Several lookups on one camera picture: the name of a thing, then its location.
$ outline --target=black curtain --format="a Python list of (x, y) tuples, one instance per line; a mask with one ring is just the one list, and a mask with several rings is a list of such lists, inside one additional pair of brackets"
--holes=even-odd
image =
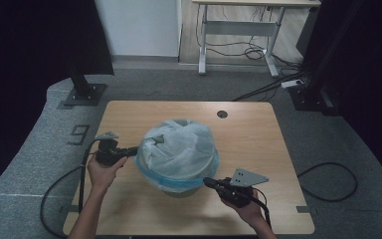
[(382, 5), (322, 1), (304, 61), (313, 71), (306, 93), (333, 89), (338, 111), (382, 164)]
[(113, 75), (94, 0), (0, 1), (0, 174), (25, 141), (47, 88), (83, 75)]

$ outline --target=gray carpet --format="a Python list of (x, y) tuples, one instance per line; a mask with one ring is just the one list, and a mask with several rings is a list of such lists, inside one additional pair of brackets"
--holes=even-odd
[[(63, 80), (48, 89), (42, 115), (0, 177), (0, 238), (55, 238), (45, 230), (39, 218), (43, 195), (59, 177), (80, 165), (107, 102), (225, 102), (273, 81), (268, 73), (212, 71), (201, 77), (196, 71), (186, 70), (116, 70), (115, 77), (87, 76), (87, 79), (90, 83), (108, 85), (97, 107), (59, 110), (60, 102), (73, 87), (70, 80)], [(260, 95), (246, 101), (263, 97)], [(279, 237), (382, 238), (382, 167), (365, 143), (343, 118), (295, 111), (290, 96), (283, 89), (278, 89), (270, 102), (297, 173), (332, 161), (346, 165), (359, 181), (357, 192), (342, 202), (324, 202), (305, 195), (315, 232)], [(81, 145), (75, 145), (82, 138), (76, 135), (77, 131), (73, 133), (76, 125), (90, 127)], [(58, 184), (45, 205), (46, 220), (59, 233), (79, 177), (77, 171)], [(344, 195), (354, 185), (346, 171), (333, 165), (304, 175), (300, 183), (327, 198)]]

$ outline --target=person's arm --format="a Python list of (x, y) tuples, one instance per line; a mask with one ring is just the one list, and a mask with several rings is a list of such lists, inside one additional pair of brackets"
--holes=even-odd
[(98, 217), (100, 215), (103, 198), (106, 195), (107, 189), (116, 178), (116, 171), (122, 167), (126, 161), (127, 158), (124, 157), (112, 167), (101, 167), (96, 161), (96, 156), (92, 156), (88, 165), (92, 181), (92, 190), (68, 238), (87, 239), (96, 237)]
[[(254, 190), (253, 196), (259, 198), (257, 190)], [(224, 199), (221, 199), (225, 205), (233, 208), (240, 215), (241, 219), (247, 222), (255, 231), (259, 239), (276, 239), (275, 233), (270, 228), (262, 214), (262, 209), (255, 202), (247, 206), (238, 208)]]

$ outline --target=table top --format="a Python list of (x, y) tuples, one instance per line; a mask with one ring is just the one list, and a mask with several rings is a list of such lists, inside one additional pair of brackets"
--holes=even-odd
[[(219, 118), (225, 111), (226, 118)], [(119, 147), (139, 145), (151, 128), (165, 120), (190, 119), (207, 125), (219, 152), (216, 179), (236, 168), (267, 176), (255, 187), (268, 200), (277, 234), (310, 234), (314, 225), (306, 207), (275, 112), (268, 103), (110, 102), (97, 134), (119, 135)], [(91, 188), (86, 175), (85, 198)], [(78, 193), (73, 200), (78, 205)], [(69, 234), (78, 213), (64, 225)], [(97, 235), (253, 235), (254, 230), (225, 206), (215, 190), (202, 186), (186, 198), (168, 196), (147, 183), (132, 161), (118, 171), (101, 207)]]
[(273, 6), (273, 7), (318, 7), (319, 0), (192, 0), (203, 5), (237, 5), (237, 6)]

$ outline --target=person's hand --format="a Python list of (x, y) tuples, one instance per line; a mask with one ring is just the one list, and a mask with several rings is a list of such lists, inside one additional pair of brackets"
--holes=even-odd
[[(257, 190), (254, 189), (253, 190), (253, 196), (257, 199), (259, 199), (259, 196), (258, 196), (258, 193), (257, 193)], [(233, 208), (235, 211), (237, 211), (238, 215), (240, 215), (241, 219), (243, 219), (245, 222), (247, 222), (251, 227), (256, 227), (261, 221), (265, 221), (265, 218), (263, 217), (263, 214), (262, 214), (262, 209), (260, 208), (259, 205), (257, 205), (255, 202), (251, 201), (250, 204), (244, 206), (244, 207), (241, 207), (241, 208), (238, 208), (236, 207), (235, 205), (233, 205), (232, 203), (222, 199), (222, 202)]]
[(120, 169), (127, 160), (127, 157), (123, 157), (111, 167), (102, 167), (96, 161), (96, 155), (93, 154), (88, 165), (92, 189), (106, 191), (116, 178), (117, 170)]

